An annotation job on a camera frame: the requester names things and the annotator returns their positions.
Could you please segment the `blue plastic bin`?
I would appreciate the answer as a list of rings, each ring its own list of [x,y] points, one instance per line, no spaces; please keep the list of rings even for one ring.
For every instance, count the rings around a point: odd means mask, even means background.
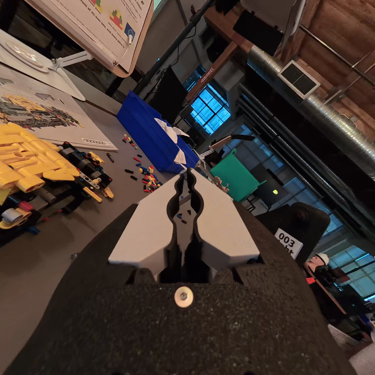
[[[177,136],[175,144],[154,118],[162,119],[156,110],[132,91],[129,91],[117,113],[117,119],[158,171],[179,174],[187,168],[195,168],[199,162],[196,153],[181,136]],[[186,165],[174,163],[179,149],[185,153]]]

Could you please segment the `pile of small coloured pins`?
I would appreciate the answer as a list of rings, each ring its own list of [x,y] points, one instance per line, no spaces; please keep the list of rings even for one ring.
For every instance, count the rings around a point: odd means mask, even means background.
[[[122,149],[103,154],[104,171],[112,182],[109,189],[113,198],[105,198],[105,209],[115,218],[132,204],[154,195],[173,174],[157,171],[141,151]]]

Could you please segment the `white air vent grille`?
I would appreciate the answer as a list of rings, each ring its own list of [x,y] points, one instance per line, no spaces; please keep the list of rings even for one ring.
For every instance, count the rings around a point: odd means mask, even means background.
[[[303,100],[321,86],[317,79],[294,60],[291,60],[277,76]]]

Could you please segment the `blue lit window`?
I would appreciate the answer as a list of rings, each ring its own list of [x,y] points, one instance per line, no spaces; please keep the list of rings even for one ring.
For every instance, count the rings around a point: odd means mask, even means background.
[[[193,119],[212,135],[231,117],[227,91],[218,84],[209,83],[192,102]]]

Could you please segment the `black monitor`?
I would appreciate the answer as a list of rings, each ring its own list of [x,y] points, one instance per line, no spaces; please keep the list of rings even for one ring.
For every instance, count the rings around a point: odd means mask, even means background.
[[[172,124],[182,110],[187,93],[188,91],[179,81],[173,69],[168,67],[149,101],[149,105],[161,115],[162,119]]]

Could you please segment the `grey desk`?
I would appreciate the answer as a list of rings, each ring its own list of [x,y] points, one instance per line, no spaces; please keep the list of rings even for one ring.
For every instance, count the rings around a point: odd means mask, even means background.
[[[63,71],[70,78],[70,80],[74,83],[77,89],[83,94],[87,103],[113,116],[117,115],[117,113],[119,112],[122,106],[121,103],[114,100],[113,98],[106,95],[105,93],[101,92],[96,87],[85,82],[84,80],[74,75],[73,73],[69,72],[65,68],[63,68]]]
[[[77,103],[118,150],[133,148],[122,141],[128,132],[116,116],[87,101]],[[51,296],[72,263],[71,255],[82,251],[117,218],[107,212],[104,203],[105,197],[101,204],[90,199],[73,213],[54,214],[37,225],[38,235],[24,233],[1,248],[1,374],[39,324]]]

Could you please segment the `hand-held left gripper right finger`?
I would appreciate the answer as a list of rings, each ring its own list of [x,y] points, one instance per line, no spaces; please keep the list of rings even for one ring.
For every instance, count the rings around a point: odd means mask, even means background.
[[[188,282],[210,282],[212,271],[259,263],[261,255],[232,198],[194,169],[187,171],[193,221],[183,270]]]

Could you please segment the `printed instruction sheet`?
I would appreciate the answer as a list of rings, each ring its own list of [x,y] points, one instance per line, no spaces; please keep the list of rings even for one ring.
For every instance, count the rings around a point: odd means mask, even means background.
[[[110,69],[134,68],[148,30],[151,0],[29,1],[49,21]]]

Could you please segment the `yellow black brick car model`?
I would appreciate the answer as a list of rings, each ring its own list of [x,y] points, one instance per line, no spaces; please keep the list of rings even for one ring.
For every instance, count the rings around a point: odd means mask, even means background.
[[[68,142],[57,146],[15,123],[1,124],[0,245],[54,214],[73,213],[83,202],[113,199],[112,178],[94,152],[79,151]]]

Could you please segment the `open instruction booklet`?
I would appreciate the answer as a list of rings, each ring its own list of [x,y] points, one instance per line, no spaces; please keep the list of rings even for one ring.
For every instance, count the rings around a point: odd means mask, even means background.
[[[14,123],[55,144],[116,151],[75,99],[16,70],[0,68],[1,123]]]

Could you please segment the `black light stand pole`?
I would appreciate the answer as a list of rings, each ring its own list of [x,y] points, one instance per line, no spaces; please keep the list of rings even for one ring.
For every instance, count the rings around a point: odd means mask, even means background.
[[[150,83],[152,78],[157,74],[157,72],[162,68],[164,63],[168,60],[171,54],[179,47],[183,40],[188,36],[190,31],[197,26],[198,22],[207,11],[207,9],[212,6],[214,0],[208,0],[204,6],[192,16],[189,23],[185,26],[185,28],[180,32],[177,36],[175,41],[170,45],[170,47],[166,50],[166,52],[157,59],[157,61],[153,64],[153,66],[149,69],[147,74],[138,82],[137,86],[134,88],[133,92],[136,95],[139,95]]]

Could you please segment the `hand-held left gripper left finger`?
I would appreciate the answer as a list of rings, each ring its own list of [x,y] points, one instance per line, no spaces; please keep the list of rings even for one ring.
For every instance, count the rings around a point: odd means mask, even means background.
[[[182,252],[174,217],[183,185],[184,175],[177,175],[137,204],[108,258],[110,265],[148,269],[161,282],[179,281]]]

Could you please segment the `black hanging panel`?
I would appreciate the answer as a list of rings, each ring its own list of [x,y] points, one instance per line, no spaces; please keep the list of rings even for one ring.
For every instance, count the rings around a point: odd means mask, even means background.
[[[233,30],[270,56],[274,56],[284,37],[278,26],[272,27],[254,12],[246,10],[239,16]]]

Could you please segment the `green plastic board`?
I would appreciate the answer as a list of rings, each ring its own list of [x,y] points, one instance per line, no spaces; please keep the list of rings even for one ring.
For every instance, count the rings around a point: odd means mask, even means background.
[[[236,148],[211,168],[210,173],[222,181],[222,185],[228,187],[228,195],[236,202],[242,203],[255,190],[263,185],[266,180],[259,182],[237,159]]]

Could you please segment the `silver ventilation duct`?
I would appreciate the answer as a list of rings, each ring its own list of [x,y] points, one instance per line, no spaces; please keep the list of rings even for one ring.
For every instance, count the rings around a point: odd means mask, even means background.
[[[283,67],[265,51],[252,45],[247,64],[305,119],[354,162],[372,180],[375,177],[374,142],[355,124],[334,107],[324,104],[320,96],[312,93],[302,99],[280,76]]]

